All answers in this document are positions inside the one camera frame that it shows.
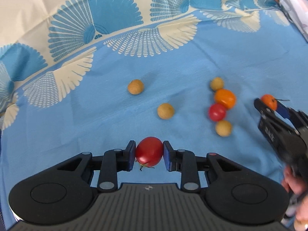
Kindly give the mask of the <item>person's right hand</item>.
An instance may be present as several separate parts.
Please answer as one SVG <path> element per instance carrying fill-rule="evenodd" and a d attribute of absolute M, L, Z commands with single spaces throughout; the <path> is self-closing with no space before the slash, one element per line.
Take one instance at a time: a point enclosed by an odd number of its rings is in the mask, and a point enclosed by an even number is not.
<path fill-rule="evenodd" d="M 307 230 L 307 169 L 295 175 L 291 166 L 287 165 L 281 184 L 291 196 L 290 205 L 284 216 L 285 221 L 295 218 L 294 229 Z"/>

